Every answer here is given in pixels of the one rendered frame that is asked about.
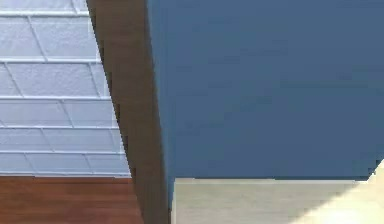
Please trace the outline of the brown wooden door frame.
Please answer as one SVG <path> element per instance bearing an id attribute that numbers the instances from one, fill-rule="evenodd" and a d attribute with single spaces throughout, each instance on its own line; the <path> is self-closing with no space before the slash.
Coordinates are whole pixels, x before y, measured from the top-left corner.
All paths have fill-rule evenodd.
<path id="1" fill-rule="evenodd" d="M 86 0 L 144 224 L 171 224 L 147 0 Z"/>

